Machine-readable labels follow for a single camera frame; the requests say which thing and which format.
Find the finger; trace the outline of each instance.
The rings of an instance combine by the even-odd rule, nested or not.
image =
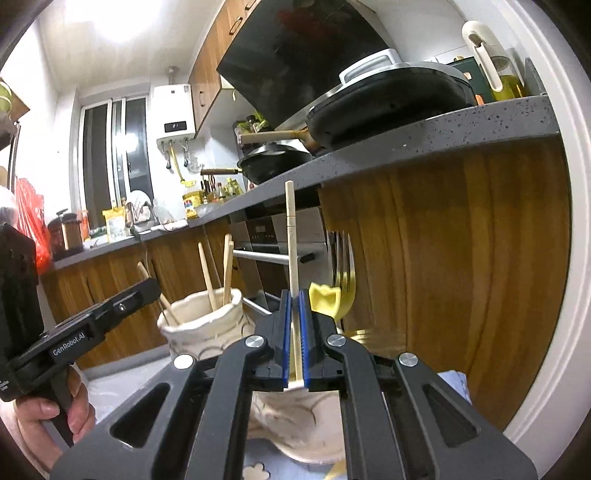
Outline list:
[[[89,413],[88,390],[85,385],[81,385],[78,395],[72,399],[72,405],[68,411],[68,426],[72,433],[80,432],[80,429],[86,423]]]
[[[60,407],[46,398],[23,397],[15,402],[14,411],[21,422],[31,423],[57,417]]]
[[[96,412],[95,408],[91,405],[88,410],[88,418],[86,419],[86,423],[82,426],[80,431],[72,436],[72,440],[74,443],[78,443],[82,440],[88,432],[90,432],[96,425]]]
[[[29,450],[45,470],[51,470],[62,451],[47,433],[43,424],[38,421],[21,422],[19,419],[19,428]]]
[[[80,385],[82,385],[80,375],[78,375],[78,372],[74,368],[70,367],[68,371],[68,390],[70,390],[72,397],[78,395]]]

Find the kitchen countertop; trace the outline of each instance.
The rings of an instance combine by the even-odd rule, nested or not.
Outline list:
[[[283,196],[287,180],[293,180],[295,189],[300,190],[430,154],[555,135],[560,135],[558,122],[550,99],[544,95],[466,108],[405,125],[314,158],[302,166],[266,181],[250,192],[233,198],[202,218],[189,220],[189,225],[183,229],[172,232],[153,231],[142,235],[141,238],[142,241],[150,241],[187,228],[202,226],[231,213]],[[138,243],[135,238],[129,238],[90,249],[55,262],[52,270],[60,270]]]

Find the water heater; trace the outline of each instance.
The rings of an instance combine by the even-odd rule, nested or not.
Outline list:
[[[154,88],[152,115],[157,133],[157,144],[169,140],[191,140],[195,137],[195,118],[191,86],[163,85]]]

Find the ceiling light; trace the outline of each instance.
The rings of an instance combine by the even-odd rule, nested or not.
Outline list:
[[[67,22],[93,22],[108,40],[123,43],[149,28],[163,0],[68,0]]]

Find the chopstick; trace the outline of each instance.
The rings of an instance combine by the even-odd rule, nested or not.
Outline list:
[[[285,211],[287,212],[287,251],[289,256],[290,270],[290,293],[294,300],[293,305],[297,305],[297,296],[300,292],[300,283],[297,269],[297,235],[296,235],[296,194],[294,192],[294,183],[292,180],[285,182]],[[295,309],[291,312],[291,332],[292,346],[295,360],[295,378],[301,380],[303,377],[301,366],[301,342],[300,342],[300,317]]]
[[[205,279],[205,286],[207,287],[207,295],[209,296],[209,303],[212,306],[212,311],[217,310],[216,297],[213,294],[212,279],[209,276],[209,269],[207,267],[207,260],[205,259],[205,252],[203,251],[203,244],[199,242],[199,257],[201,258],[201,268],[203,270],[203,278]]]
[[[144,266],[144,264],[142,262],[138,262],[138,272],[140,275],[142,275],[142,277],[145,280],[147,280],[150,277],[150,274],[148,273],[148,271],[146,270],[146,267]],[[172,318],[172,320],[174,321],[174,323],[177,326],[180,325],[181,322],[179,322],[178,318],[175,317],[175,315],[173,313],[173,308],[170,305],[170,302],[164,296],[164,293],[160,293],[160,303],[164,306],[162,313],[164,315],[164,320],[166,320],[166,323],[168,323],[169,326],[172,326],[172,325],[170,325],[170,322],[168,321],[168,317],[170,316],[170,318]]]
[[[224,238],[223,249],[223,304],[230,303],[230,288],[232,286],[232,264],[234,260],[234,242],[232,235]]]

